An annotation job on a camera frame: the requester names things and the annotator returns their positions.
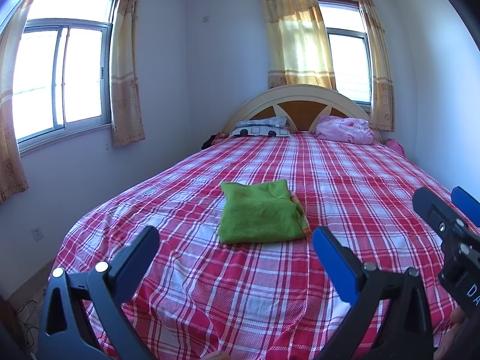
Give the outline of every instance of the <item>bed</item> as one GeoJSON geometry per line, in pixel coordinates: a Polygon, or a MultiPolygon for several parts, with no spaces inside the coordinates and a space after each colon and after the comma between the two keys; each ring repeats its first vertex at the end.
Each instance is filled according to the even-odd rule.
{"type": "MultiPolygon", "coordinates": [[[[423,277],[435,339],[454,302],[436,276],[440,239],[414,213],[413,192],[448,192],[380,142],[318,140],[318,115],[368,115],[337,92],[309,85],[275,88],[242,107],[242,119],[286,115],[290,138],[237,137],[198,152],[85,215],[66,235],[55,267],[90,270],[110,260],[146,225],[160,249],[123,311],[159,359],[199,359],[225,350],[233,360],[312,359],[349,310],[311,246],[311,239],[222,245],[216,233],[225,204],[220,182],[286,179],[312,229],[328,226],[361,261],[423,277]]],[[[358,354],[372,344],[385,314],[381,303],[358,354]]],[[[91,305],[87,313],[107,354],[115,351],[91,305]]]]}

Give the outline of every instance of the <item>headboard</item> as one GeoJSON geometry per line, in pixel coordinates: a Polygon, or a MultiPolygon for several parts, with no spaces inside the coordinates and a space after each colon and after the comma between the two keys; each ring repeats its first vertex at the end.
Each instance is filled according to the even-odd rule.
{"type": "MultiPolygon", "coordinates": [[[[231,133],[241,120],[286,116],[290,131],[315,132],[318,116],[332,115],[369,120],[367,113],[344,95],[316,85],[284,85],[254,97],[241,107],[226,124],[223,132],[231,133]]],[[[382,142],[380,133],[373,130],[382,142]]]]}

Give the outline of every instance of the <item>beige curtain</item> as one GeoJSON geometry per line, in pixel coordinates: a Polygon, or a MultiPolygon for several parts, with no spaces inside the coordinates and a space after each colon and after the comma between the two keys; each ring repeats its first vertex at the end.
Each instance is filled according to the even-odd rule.
{"type": "Polygon", "coordinates": [[[110,96],[114,147],[145,139],[136,76],[137,21],[138,0],[118,0],[110,48],[110,96]]]}
{"type": "Polygon", "coordinates": [[[261,0],[270,51],[268,87],[336,89],[332,52],[318,0],[261,0]]]}
{"type": "Polygon", "coordinates": [[[23,0],[0,34],[0,204],[28,189],[15,138],[12,97],[15,60],[32,2],[23,0]]]}
{"type": "Polygon", "coordinates": [[[358,0],[358,5],[367,26],[373,74],[370,127],[384,131],[394,131],[395,100],[388,52],[383,36],[385,30],[380,24],[372,0],[358,0]]]}

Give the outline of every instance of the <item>white wall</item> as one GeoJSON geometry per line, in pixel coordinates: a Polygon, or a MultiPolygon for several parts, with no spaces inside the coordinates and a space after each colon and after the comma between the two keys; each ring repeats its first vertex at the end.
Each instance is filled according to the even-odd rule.
{"type": "Polygon", "coordinates": [[[187,154],[185,7],[141,0],[138,76],[146,140],[111,147],[110,130],[56,143],[22,157],[29,190],[0,206],[0,294],[7,298],[48,261],[87,211],[187,154]],[[35,242],[30,229],[40,226],[35,242]]]}
{"type": "MultiPolygon", "coordinates": [[[[417,99],[413,60],[392,0],[374,0],[386,29],[395,89],[396,132],[414,159],[417,99]]],[[[250,98],[268,89],[268,46],[260,0],[194,0],[187,5],[187,83],[193,149],[250,98]]]]}
{"type": "Polygon", "coordinates": [[[480,52],[448,0],[397,0],[418,87],[418,165],[480,199],[480,52]]]}

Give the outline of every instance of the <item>green towel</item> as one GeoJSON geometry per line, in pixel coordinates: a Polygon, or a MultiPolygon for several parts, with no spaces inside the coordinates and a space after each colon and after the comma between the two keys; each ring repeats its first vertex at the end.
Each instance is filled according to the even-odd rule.
{"type": "Polygon", "coordinates": [[[218,236],[222,244],[280,242],[303,238],[310,228],[292,201],[286,180],[255,185],[222,182],[226,196],[218,236]]]}

